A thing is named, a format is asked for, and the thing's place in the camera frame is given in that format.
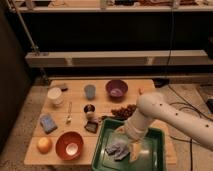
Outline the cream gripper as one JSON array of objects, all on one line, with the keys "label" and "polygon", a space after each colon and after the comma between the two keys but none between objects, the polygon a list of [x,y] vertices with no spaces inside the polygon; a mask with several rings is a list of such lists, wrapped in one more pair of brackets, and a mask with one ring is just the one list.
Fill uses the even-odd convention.
[{"label": "cream gripper", "polygon": [[141,151],[141,143],[139,142],[144,137],[144,132],[133,127],[120,126],[115,130],[116,133],[126,135],[132,143],[129,144],[130,161],[134,162],[138,159]]}]

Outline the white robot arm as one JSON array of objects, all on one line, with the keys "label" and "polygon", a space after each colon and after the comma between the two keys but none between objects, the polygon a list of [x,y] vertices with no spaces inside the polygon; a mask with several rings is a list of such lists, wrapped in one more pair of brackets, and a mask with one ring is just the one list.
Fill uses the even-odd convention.
[{"label": "white robot arm", "polygon": [[130,139],[128,147],[131,162],[138,159],[142,150],[142,139],[155,119],[170,124],[213,151],[213,122],[175,109],[159,92],[146,92],[138,96],[135,112],[123,126],[116,129]]}]

